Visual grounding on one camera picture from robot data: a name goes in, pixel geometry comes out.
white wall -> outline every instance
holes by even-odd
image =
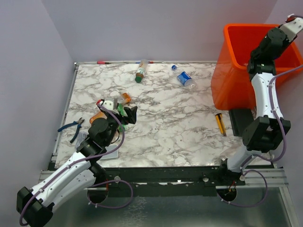
[[[0,226],[50,160],[73,61],[40,0],[0,2]]]
[[[283,23],[285,17],[291,13],[303,14],[303,1],[291,2],[279,0],[272,13],[268,17],[268,23]],[[301,55],[303,55],[303,33],[300,33],[295,41]],[[296,209],[301,226],[303,226],[303,73],[283,84],[278,90],[279,105],[284,118],[291,121],[291,129],[287,134],[287,150],[283,159],[279,162],[283,166],[289,181],[289,191]],[[276,151],[279,155],[282,151],[282,143]]]
[[[227,23],[264,23],[276,0],[43,0],[75,61],[217,60]]]

orange plastic tub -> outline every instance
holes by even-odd
[[[246,71],[250,52],[277,25],[228,24],[224,27],[224,43],[211,81],[214,106],[219,110],[256,106],[255,93]],[[292,43],[276,60],[277,74],[303,64],[303,59]],[[299,70],[277,79],[277,88]]]

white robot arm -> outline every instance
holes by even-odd
[[[255,157],[277,148],[282,141],[278,121],[281,121],[285,134],[290,129],[290,122],[283,119],[277,100],[274,60],[302,30],[303,19],[289,15],[285,24],[271,29],[251,52],[247,69],[255,91],[257,116],[243,132],[243,145],[227,159],[229,171],[240,173]]]

plastic bottle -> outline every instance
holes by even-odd
[[[136,72],[136,78],[134,79],[137,83],[140,83],[141,80],[143,79],[146,69],[147,69],[148,61],[146,59],[142,59],[139,68]]]
[[[180,81],[183,86],[189,88],[189,89],[194,89],[196,88],[197,84],[194,82],[194,80],[181,68],[178,68],[177,66],[173,65],[171,67],[173,70],[174,74],[177,76],[177,80]]]

white marble surface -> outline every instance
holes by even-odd
[[[97,111],[96,101],[127,91],[138,106],[137,123],[129,124],[119,158],[102,160],[103,167],[211,166],[234,153],[241,139],[232,134],[227,111],[213,104],[210,82],[215,64],[177,64],[197,83],[189,91],[172,74],[171,64],[150,64],[140,84],[134,81],[137,64],[80,65],[66,123],[85,119],[82,131]],[[221,112],[227,137],[221,135],[215,114]],[[62,132],[56,167],[75,151],[69,140],[76,126]],[[268,164],[256,159],[254,164]]]

